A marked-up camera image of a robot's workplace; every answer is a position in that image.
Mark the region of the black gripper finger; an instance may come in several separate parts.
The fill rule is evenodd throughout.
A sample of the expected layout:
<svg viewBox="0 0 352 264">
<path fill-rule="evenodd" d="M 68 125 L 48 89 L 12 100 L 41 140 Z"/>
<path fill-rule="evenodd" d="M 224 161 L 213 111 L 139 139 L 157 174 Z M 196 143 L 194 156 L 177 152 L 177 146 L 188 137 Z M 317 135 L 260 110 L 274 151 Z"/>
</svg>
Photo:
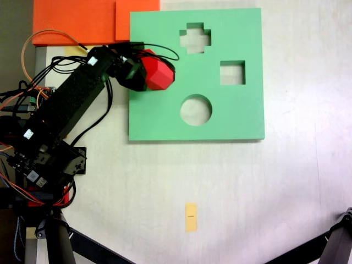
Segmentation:
<svg viewBox="0 0 352 264">
<path fill-rule="evenodd" d="M 129 89 L 137 92 L 146 91 L 146 69 L 141 63 L 135 63 L 129 73 Z"/>
<path fill-rule="evenodd" d="M 159 54 L 155 54 L 155 52 L 153 52 L 151 49 L 143 49 L 142 51 L 140 51 L 139 59 L 141 59 L 145 69 L 151 68 L 151 66 L 148 66 L 148 64 L 155 64 L 160 62 L 175 73 L 175 66 L 167 58 L 164 58 Z"/>
</svg>

